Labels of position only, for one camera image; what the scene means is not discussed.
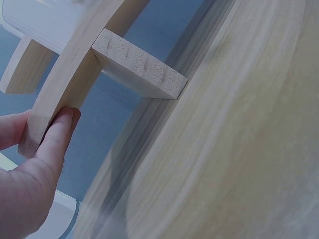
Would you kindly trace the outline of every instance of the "wooden board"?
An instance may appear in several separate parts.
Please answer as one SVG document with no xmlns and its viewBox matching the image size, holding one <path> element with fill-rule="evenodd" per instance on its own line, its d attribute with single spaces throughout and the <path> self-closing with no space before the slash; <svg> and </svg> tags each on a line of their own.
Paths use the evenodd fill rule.
<svg viewBox="0 0 319 239">
<path fill-rule="evenodd" d="M 33 93 L 53 52 L 24 36 L 14 51 L 0 81 L 0 91 L 5 94 Z"/>
<path fill-rule="evenodd" d="M 111 79 L 142 97 L 176 100 L 187 83 L 176 70 L 107 29 L 92 49 Z"/>
<path fill-rule="evenodd" d="M 316 0 L 235 0 L 176 105 L 135 112 L 75 237 L 318 238 L 318 18 Z"/>
<path fill-rule="evenodd" d="M 123 35 L 149 0 L 98 0 L 75 31 L 51 70 L 33 106 L 18 147 L 33 157 L 56 114 L 81 107 L 102 66 L 91 47 L 106 27 Z"/>
</svg>

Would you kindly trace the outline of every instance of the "finger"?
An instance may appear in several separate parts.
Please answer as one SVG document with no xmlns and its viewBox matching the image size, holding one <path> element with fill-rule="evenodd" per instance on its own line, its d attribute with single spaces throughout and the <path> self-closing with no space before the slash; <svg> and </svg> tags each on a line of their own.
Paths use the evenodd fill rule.
<svg viewBox="0 0 319 239">
<path fill-rule="evenodd" d="M 73 130 L 80 118 L 79 110 L 63 108 L 46 133 L 35 158 L 42 160 L 54 178 L 61 174 L 64 155 L 71 140 Z"/>
<path fill-rule="evenodd" d="M 20 142 L 24 127 L 31 110 L 20 114 L 0 117 L 0 150 Z"/>
</svg>

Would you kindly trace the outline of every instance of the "wooden frame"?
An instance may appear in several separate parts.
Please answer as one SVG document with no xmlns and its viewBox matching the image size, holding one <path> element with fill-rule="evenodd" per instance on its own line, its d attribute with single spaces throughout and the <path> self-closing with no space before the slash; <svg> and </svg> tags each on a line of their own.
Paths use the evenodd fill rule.
<svg viewBox="0 0 319 239">
<path fill-rule="evenodd" d="M 205 16 L 173 57 L 188 86 L 141 101 L 76 238 L 318 237 L 319 2 L 221 0 Z"/>
</svg>

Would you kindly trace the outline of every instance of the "wooden block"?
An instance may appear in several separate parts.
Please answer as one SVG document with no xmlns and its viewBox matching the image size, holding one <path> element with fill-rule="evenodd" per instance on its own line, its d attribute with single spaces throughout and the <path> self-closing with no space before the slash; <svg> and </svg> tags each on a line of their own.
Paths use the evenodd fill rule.
<svg viewBox="0 0 319 239">
<path fill-rule="evenodd" d="M 103 69 L 91 49 L 106 27 L 123 35 L 149 0 L 98 0 L 79 25 L 50 72 L 24 129 L 20 154 L 33 157 L 63 107 L 81 107 Z"/>
<path fill-rule="evenodd" d="M 187 83 L 176 70 L 107 29 L 92 49 L 109 77 L 142 97 L 177 99 Z"/>
<path fill-rule="evenodd" d="M 0 90 L 5 94 L 33 93 L 52 54 L 50 49 L 25 35 L 3 74 Z"/>
</svg>

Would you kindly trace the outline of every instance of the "hand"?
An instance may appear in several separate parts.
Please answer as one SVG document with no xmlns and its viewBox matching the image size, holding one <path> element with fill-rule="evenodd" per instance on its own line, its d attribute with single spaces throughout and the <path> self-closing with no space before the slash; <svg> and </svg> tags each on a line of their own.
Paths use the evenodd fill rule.
<svg viewBox="0 0 319 239">
<path fill-rule="evenodd" d="M 19 143 L 29 115 L 0 117 L 0 150 Z M 0 170 L 0 238 L 24 238 L 44 223 L 80 115 L 77 109 L 63 108 L 34 158 L 13 171 Z"/>
</svg>

